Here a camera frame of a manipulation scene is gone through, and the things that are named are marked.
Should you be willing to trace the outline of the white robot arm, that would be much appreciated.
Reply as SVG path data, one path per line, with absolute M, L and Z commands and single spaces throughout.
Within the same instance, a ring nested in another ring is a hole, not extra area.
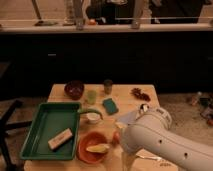
M 172 117 L 165 109 L 135 110 L 117 121 L 124 125 L 120 143 L 126 153 L 145 149 L 189 171 L 213 171 L 213 147 L 172 133 Z

